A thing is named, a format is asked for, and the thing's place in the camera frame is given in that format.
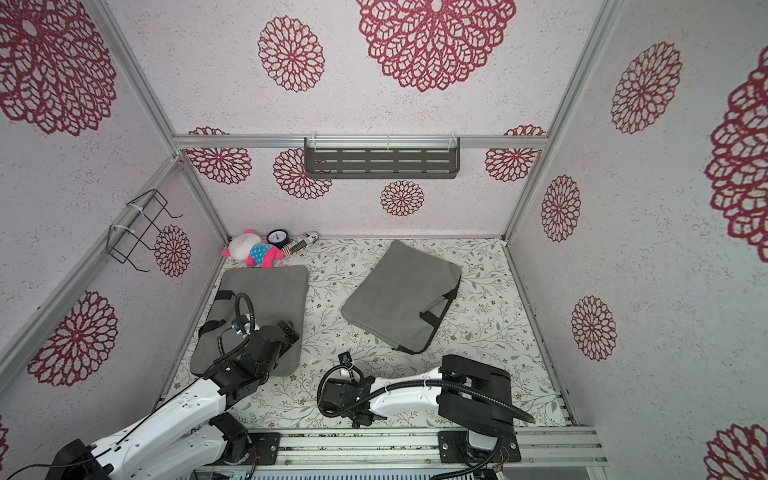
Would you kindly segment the small striped tool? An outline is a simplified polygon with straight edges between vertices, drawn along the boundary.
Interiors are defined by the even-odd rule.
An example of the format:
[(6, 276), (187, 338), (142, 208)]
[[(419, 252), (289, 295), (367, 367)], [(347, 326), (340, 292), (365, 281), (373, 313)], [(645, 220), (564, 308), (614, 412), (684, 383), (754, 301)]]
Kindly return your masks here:
[(319, 239), (317, 232), (306, 232), (299, 237), (295, 238), (289, 245), (282, 248), (282, 253), (285, 257), (290, 257), (298, 252), (305, 250), (309, 246), (316, 243)]

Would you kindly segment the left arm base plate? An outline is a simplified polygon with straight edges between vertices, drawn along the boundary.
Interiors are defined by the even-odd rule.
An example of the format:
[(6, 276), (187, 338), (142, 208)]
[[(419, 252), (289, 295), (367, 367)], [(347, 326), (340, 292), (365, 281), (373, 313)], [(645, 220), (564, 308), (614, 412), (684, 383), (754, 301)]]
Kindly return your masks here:
[(273, 466), (277, 462), (282, 435), (276, 432), (251, 432), (246, 441), (244, 464), (257, 467)]

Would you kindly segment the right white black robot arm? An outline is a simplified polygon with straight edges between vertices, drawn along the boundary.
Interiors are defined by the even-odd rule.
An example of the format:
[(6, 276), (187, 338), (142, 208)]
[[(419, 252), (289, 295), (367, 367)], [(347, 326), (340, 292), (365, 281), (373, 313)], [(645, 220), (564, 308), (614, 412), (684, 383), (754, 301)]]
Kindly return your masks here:
[(365, 376), (344, 352), (320, 380), (316, 404), (324, 417), (346, 418), (355, 428), (421, 410), (463, 427), (464, 434), (440, 433), (438, 441), (443, 461), (465, 467), (436, 479), (495, 479), (504, 465), (522, 460), (514, 423), (535, 422), (513, 404), (508, 372), (455, 354), (425, 373), (387, 379)]

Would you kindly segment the grey laptop bag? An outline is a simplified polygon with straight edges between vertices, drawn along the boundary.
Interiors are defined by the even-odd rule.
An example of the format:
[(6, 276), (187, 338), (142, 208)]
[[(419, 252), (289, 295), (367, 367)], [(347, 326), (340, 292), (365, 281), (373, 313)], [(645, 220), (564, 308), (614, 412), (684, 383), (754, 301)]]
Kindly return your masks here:
[(395, 240), (341, 315), (395, 350), (421, 354), (456, 299), (461, 278), (459, 265)]
[(257, 328), (284, 322), (301, 335), (308, 290), (309, 270), (304, 265), (226, 271), (206, 321), (198, 329), (198, 343), (189, 362), (190, 373), (202, 374), (222, 353), (243, 341), (243, 336), (232, 328), (237, 294), (244, 293), (251, 299)]

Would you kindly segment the grey metal wall shelf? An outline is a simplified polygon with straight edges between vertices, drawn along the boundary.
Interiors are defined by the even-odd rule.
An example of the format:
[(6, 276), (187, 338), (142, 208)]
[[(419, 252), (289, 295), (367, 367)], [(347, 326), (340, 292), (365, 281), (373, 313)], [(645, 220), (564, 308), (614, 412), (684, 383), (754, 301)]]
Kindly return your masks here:
[(461, 166), (456, 137), (425, 142), (304, 140), (304, 172), (314, 180), (445, 180)]

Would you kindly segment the black round gauge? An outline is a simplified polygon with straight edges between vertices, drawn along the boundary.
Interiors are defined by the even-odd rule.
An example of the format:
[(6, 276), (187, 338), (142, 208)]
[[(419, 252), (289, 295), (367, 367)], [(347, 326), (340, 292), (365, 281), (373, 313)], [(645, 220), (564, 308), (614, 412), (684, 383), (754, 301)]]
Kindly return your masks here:
[(275, 229), (267, 235), (267, 242), (278, 249), (282, 249), (290, 244), (291, 238), (286, 230)]

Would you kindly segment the pink white plush toy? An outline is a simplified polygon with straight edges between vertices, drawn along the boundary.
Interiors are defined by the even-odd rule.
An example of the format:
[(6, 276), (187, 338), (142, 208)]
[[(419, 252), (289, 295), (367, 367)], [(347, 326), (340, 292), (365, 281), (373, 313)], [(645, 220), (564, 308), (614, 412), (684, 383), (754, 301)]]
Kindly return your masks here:
[(264, 269), (273, 268), (285, 258), (280, 248), (263, 242), (261, 237), (252, 231), (233, 237), (222, 256), (235, 262), (244, 262), (247, 268)]

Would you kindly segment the aluminium front rail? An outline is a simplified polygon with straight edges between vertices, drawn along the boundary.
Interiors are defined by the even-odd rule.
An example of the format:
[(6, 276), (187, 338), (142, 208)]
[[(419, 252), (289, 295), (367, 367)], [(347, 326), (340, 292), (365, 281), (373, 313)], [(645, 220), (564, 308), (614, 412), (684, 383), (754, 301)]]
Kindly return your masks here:
[[(250, 470), (360, 470), (461, 468), (440, 461), (437, 433), (463, 428), (291, 429), (282, 435), (273, 466), (213, 464), (201, 468), (229, 474)], [(592, 427), (523, 427), (516, 430), (522, 459), (506, 467), (607, 467), (607, 454)]]

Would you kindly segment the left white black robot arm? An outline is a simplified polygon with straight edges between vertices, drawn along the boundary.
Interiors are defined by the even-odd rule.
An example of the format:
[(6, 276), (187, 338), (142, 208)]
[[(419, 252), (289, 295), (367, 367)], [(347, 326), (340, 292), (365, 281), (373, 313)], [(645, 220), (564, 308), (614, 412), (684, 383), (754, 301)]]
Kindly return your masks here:
[(289, 320), (260, 324), (251, 298), (198, 331), (196, 380), (134, 424), (87, 445), (74, 440), (46, 465), (49, 479), (178, 479), (213, 463), (257, 463), (248, 429), (229, 410), (264, 385), (300, 339)]

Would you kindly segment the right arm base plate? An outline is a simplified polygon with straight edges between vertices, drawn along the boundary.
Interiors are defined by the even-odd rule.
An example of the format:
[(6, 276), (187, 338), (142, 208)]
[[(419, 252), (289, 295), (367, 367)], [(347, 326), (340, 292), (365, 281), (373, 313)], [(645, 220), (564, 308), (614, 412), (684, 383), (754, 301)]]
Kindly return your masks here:
[[(495, 436), (482, 435), (468, 430), (442, 430), (437, 433), (440, 461), (443, 464), (476, 464), (484, 460), (496, 446)], [(517, 437), (505, 434), (501, 437), (500, 450), (493, 455), (492, 463), (519, 463), (522, 459)]]

